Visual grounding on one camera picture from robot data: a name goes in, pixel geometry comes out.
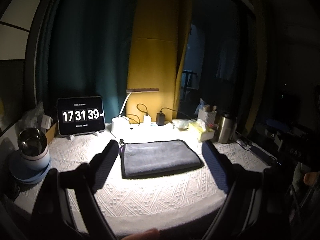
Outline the person's hand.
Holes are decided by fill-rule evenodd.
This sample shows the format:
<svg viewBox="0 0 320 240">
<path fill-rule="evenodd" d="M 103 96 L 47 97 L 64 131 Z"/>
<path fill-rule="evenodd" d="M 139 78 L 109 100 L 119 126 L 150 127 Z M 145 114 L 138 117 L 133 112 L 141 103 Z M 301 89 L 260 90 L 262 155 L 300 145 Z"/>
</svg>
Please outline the person's hand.
<svg viewBox="0 0 320 240">
<path fill-rule="evenodd" d="M 160 238 L 160 231 L 156 228 L 128 235 L 121 240 L 157 240 Z"/>
</svg>

